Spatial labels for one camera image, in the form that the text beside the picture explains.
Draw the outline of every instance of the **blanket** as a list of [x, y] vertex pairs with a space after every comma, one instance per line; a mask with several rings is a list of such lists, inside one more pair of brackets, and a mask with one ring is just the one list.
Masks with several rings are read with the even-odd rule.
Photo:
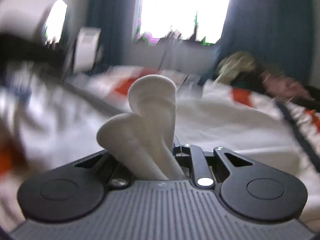
[[[21, 105], [7, 90], [0, 91], [1, 119], [11, 135], [19, 139], [29, 163], [46, 171], [101, 150], [96, 132], [111, 113], [61, 85], [36, 77], [31, 90], [27, 105]], [[296, 107], [292, 104], [287, 109], [293, 113]], [[314, 115], [301, 110], [293, 116], [298, 129], [304, 131], [303, 137], [316, 151]], [[195, 144], [205, 151], [226, 147], [296, 176], [308, 190], [301, 220], [320, 230], [319, 173], [273, 99], [207, 82], [202, 98], [178, 100], [175, 134], [181, 143]], [[27, 172], [13, 172], [0, 177], [0, 225], [7, 231], [23, 220], [16, 192], [28, 176]]]

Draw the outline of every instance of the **white wall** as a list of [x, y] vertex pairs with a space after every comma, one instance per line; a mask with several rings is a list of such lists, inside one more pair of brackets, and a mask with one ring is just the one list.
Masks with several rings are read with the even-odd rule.
[[320, 88], [320, 0], [313, 0], [315, 18], [315, 47], [310, 85]]
[[[165, 44], [158, 43], [150, 46], [133, 41], [124, 55], [123, 64], [158, 68], [165, 50]], [[173, 49], [171, 63], [164, 61], [163, 68], [175, 69], [187, 74], [202, 74], [212, 68], [215, 51], [214, 46], [206, 47], [201, 44], [182, 42]]]
[[[0, 31], [13, 30], [31, 39], [43, 12], [56, 0], [0, 0]], [[63, 0], [71, 9], [70, 36], [84, 25], [89, 0]]]

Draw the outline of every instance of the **black strap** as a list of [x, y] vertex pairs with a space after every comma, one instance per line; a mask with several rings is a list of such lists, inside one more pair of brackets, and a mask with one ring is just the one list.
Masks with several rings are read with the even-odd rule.
[[292, 119], [289, 110], [287, 107], [285, 107], [282, 103], [277, 102], [276, 103], [281, 112], [284, 115], [284, 119], [290, 123], [292, 130], [294, 132], [294, 136], [296, 140], [300, 143], [303, 150], [306, 152], [306, 154], [309, 156], [310, 161], [316, 168], [316, 171], [320, 173], [320, 158], [310, 145], [310, 143], [304, 138], [304, 136], [300, 133], [299, 128], [296, 125], [296, 122]]

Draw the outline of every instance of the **white bedsheet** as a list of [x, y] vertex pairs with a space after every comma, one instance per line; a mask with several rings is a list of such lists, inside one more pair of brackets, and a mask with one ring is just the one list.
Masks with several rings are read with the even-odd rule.
[[[35, 78], [28, 108], [0, 91], [0, 115], [17, 136], [28, 160], [52, 169], [101, 150], [98, 128], [112, 115], [98, 111], [80, 96], [61, 86]], [[203, 98], [185, 98], [177, 104], [175, 133], [180, 143], [195, 144], [205, 151], [222, 146], [297, 176], [308, 189], [308, 202], [301, 216], [320, 230], [320, 176], [294, 139], [281, 113], [266, 104], [267, 114], [228, 100], [225, 92], [206, 86]], [[0, 198], [15, 199], [19, 183]], [[10, 230], [0, 209], [0, 225]]]
[[[206, 86], [202, 99], [178, 103], [175, 134], [180, 143], [204, 151], [225, 147], [299, 178], [308, 190], [300, 219], [320, 219], [320, 175], [309, 161], [279, 109], [263, 103], [260, 110], [234, 103], [225, 87]], [[320, 223], [308, 223], [320, 230]]]

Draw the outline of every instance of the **ribbed gray surface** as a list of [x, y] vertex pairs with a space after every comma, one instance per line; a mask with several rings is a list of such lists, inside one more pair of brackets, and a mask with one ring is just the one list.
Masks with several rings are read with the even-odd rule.
[[87, 217], [65, 224], [28, 220], [12, 232], [16, 240], [302, 240], [312, 233], [297, 220], [259, 225], [228, 213], [216, 195], [189, 181], [136, 181], [108, 194]]

